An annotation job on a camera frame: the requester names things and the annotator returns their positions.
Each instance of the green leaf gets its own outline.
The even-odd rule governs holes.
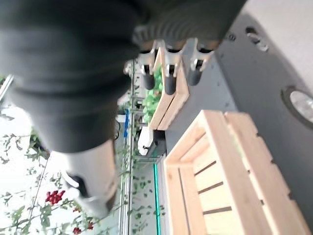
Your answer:
[[[140,206],[136,211],[138,212],[138,211],[141,211],[142,209],[145,209],[145,207],[144,206]]]
[[[135,219],[140,219],[141,218],[141,213],[137,213],[136,215],[135,215]]]
[[[144,189],[146,187],[146,182],[140,182],[140,188]]]
[[[41,225],[42,225],[44,228],[50,227],[50,219],[49,219],[49,217],[43,216],[43,217],[41,218]]]
[[[64,232],[68,228],[69,225],[70,223],[62,224],[62,232]]]
[[[22,228],[22,234],[29,234],[29,227],[30,227],[31,223],[27,223],[26,226],[24,228]]]

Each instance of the red berry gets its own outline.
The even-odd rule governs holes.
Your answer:
[[[73,229],[73,233],[74,233],[75,235],[78,235],[78,234],[81,234],[81,233],[82,233],[82,230],[76,227],[76,228]]]
[[[87,229],[89,229],[89,230],[92,230],[92,229],[93,229],[93,223],[92,223],[92,222],[89,222]]]

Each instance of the wooden crate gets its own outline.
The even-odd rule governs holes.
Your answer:
[[[171,234],[311,234],[250,116],[201,111],[165,159]]]
[[[164,63],[164,48],[160,47],[157,55],[156,62],[154,65],[154,71],[162,65],[162,80],[163,85],[165,84],[165,63]],[[168,95],[165,90],[162,91],[161,99],[158,103],[156,111],[149,123],[149,127],[153,130],[166,130],[179,110],[183,107],[184,103],[189,97],[189,91],[183,65],[179,67],[177,74],[176,92],[173,95]]]

